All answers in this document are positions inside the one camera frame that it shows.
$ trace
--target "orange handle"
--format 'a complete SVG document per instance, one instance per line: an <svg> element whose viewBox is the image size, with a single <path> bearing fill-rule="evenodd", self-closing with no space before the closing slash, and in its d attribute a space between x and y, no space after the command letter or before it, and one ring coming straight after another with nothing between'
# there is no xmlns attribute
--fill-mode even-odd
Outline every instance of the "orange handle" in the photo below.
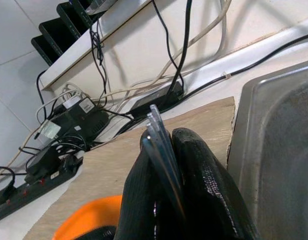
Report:
<svg viewBox="0 0 308 240"><path fill-rule="evenodd" d="M73 213L52 240L72 240L102 226L118 226L122 195L91 201Z"/></svg>

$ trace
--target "stainless steel sink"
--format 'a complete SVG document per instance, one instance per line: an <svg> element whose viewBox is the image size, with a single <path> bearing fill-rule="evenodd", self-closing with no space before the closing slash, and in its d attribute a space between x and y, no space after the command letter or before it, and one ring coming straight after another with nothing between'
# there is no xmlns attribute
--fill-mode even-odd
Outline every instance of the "stainless steel sink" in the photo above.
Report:
<svg viewBox="0 0 308 240"><path fill-rule="evenodd" d="M265 240L308 240L308 62L242 90L228 171Z"/></svg>

